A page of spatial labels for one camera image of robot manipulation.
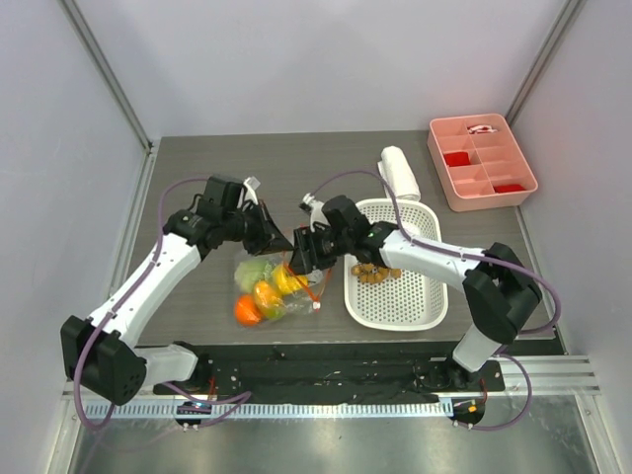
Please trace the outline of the yellow fake fruit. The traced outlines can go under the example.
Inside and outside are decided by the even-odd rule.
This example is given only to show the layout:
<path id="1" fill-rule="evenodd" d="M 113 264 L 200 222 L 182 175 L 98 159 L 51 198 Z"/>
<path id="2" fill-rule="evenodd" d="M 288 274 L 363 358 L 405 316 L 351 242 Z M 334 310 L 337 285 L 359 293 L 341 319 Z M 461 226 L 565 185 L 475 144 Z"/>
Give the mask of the yellow fake fruit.
<path id="1" fill-rule="evenodd" d="M 284 264 L 277 265 L 272 273 L 273 283 L 282 295 L 290 295 L 309 286 L 306 276 L 295 276 Z"/>

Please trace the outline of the clear zip top bag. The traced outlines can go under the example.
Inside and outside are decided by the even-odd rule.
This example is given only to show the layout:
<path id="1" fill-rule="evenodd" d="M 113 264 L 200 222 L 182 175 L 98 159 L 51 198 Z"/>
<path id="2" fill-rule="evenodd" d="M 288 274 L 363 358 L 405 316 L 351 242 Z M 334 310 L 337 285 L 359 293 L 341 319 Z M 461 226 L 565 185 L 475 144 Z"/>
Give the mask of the clear zip top bag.
<path id="1" fill-rule="evenodd" d="M 331 273 L 296 275 L 285 253 L 250 256 L 242 251 L 234 259 L 234 319 L 248 328 L 317 313 Z"/>

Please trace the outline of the green fake vegetable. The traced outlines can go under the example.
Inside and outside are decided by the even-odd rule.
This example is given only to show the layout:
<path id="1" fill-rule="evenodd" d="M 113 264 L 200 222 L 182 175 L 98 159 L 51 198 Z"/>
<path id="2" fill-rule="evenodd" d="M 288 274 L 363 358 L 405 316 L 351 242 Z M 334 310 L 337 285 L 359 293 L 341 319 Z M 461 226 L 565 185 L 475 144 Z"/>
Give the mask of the green fake vegetable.
<path id="1" fill-rule="evenodd" d="M 274 265 L 267 259 L 252 258 L 238 264 L 234 281 L 241 292 L 250 293 L 255 284 L 271 277 Z"/>

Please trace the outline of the yellow green fake mango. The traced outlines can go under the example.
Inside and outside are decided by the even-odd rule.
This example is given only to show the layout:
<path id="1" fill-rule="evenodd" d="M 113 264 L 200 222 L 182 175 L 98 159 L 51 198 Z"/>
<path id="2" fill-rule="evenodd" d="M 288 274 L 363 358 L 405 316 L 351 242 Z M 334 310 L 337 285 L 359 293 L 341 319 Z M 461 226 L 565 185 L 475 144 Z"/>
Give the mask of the yellow green fake mango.
<path id="1" fill-rule="evenodd" d="M 286 314 L 281 293 L 265 280 L 258 281 L 254 285 L 253 298 L 267 320 L 278 320 Z"/>

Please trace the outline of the brown fake grape bunch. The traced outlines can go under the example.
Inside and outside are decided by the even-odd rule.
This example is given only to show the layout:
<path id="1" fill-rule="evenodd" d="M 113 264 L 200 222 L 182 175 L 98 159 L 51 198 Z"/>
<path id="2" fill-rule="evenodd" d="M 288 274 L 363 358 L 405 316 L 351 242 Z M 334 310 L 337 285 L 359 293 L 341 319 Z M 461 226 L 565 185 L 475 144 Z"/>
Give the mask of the brown fake grape bunch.
<path id="1" fill-rule="evenodd" d="M 351 274 L 361 283 L 379 284 L 388 279 L 397 279 L 402 276 L 400 269 L 389 269 L 374 264 L 356 264 L 351 268 Z"/>

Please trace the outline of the orange fake fruit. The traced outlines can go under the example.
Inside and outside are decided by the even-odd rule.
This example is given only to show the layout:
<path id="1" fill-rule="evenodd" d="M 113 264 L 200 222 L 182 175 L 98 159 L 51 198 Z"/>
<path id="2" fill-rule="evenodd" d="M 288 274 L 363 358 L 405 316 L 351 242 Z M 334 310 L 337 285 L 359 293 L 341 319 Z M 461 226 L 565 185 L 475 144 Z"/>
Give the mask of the orange fake fruit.
<path id="1" fill-rule="evenodd" d="M 233 314 L 235 320 L 244 327 L 257 326 L 264 319 L 251 294 L 243 294 L 236 300 Z"/>

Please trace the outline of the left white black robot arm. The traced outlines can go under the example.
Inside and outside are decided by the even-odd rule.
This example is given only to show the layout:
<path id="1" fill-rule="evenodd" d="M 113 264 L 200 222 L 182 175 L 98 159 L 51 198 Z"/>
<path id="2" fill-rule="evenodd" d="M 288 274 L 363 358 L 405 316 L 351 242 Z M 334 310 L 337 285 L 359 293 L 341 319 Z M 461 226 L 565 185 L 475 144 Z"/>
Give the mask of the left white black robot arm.
<path id="1" fill-rule="evenodd" d="M 252 256 L 289 252 L 292 245 L 257 197 L 258 181 L 212 175 L 192 203 L 160 217 L 156 243 L 134 273 L 89 316 L 69 317 L 60 339 L 65 373 L 74 388 L 86 388 L 115 406 L 145 385 L 176 382 L 188 393 L 210 380 L 192 347 L 174 343 L 141 350 L 144 328 L 179 282 L 226 242 Z"/>

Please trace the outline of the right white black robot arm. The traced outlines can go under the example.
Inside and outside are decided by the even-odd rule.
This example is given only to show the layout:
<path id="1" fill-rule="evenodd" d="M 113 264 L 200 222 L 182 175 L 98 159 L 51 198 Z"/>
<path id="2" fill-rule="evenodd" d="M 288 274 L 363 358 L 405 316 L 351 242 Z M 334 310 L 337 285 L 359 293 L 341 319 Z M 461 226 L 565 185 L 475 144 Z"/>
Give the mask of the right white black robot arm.
<path id="1" fill-rule="evenodd" d="M 345 196 L 322 202 L 306 195 L 300 208 L 310 223 L 293 232 L 289 267 L 295 274 L 324 271 L 352 256 L 361 264 L 421 274 L 464 295 L 472 324 L 446 358 L 442 389 L 478 386 L 481 368 L 515 340 L 542 299 L 534 274 L 504 244 L 459 249 L 416 237 L 399 221 L 370 221 Z"/>

